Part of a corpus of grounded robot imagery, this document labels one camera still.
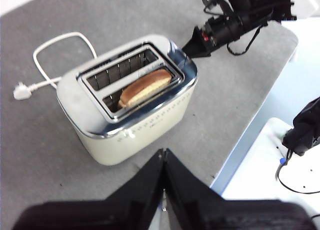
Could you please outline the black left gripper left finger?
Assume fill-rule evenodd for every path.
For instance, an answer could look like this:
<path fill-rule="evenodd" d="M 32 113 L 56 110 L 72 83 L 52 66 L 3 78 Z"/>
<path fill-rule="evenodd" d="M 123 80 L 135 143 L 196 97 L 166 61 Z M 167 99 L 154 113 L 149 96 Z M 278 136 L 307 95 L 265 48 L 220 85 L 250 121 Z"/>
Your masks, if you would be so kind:
<path fill-rule="evenodd" d="M 158 150 L 102 200 L 49 201 L 24 210 L 14 229 L 148 229 L 163 191 L 165 151 Z"/>

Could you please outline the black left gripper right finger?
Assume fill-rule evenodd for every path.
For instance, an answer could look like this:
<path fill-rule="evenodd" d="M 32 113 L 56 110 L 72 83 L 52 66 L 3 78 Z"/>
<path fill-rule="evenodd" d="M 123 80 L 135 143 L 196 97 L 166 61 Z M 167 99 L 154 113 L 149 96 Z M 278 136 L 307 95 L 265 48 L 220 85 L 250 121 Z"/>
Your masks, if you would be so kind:
<path fill-rule="evenodd" d="M 298 204 L 226 200 L 195 177 L 170 149 L 164 152 L 166 192 L 182 229 L 315 229 Z"/>

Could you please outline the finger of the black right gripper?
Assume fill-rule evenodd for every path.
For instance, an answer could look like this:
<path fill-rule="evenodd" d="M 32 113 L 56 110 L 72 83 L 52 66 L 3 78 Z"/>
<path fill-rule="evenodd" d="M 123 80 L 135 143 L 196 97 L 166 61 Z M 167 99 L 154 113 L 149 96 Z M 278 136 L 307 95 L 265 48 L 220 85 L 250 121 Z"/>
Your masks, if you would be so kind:
<path fill-rule="evenodd" d="M 202 48 L 202 35 L 198 26 L 195 26 L 191 39 L 182 47 L 183 50 L 196 50 Z"/>
<path fill-rule="evenodd" d="M 211 55 L 212 42 L 208 41 L 189 41 L 183 46 L 182 51 L 190 58 L 203 58 Z"/>

